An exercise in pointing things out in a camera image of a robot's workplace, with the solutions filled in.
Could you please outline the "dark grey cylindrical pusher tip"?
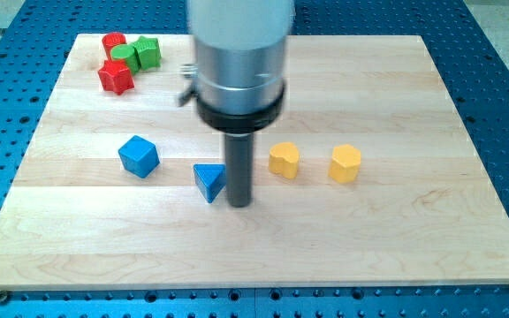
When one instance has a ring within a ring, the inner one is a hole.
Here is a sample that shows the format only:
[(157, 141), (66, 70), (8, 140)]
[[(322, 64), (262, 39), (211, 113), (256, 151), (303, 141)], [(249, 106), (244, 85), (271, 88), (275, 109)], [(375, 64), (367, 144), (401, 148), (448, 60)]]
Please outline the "dark grey cylindrical pusher tip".
[(252, 200), (254, 135), (224, 136), (227, 200), (232, 207), (243, 208)]

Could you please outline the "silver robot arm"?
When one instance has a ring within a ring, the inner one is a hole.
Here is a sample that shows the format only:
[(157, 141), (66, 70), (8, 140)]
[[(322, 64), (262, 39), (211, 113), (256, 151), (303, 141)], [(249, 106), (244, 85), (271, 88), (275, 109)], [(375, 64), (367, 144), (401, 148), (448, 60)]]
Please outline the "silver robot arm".
[(194, 61), (178, 104), (196, 101), (201, 120), (224, 133), (228, 203), (252, 200), (255, 132), (279, 116), (286, 90), (286, 40), (293, 0), (188, 0)]

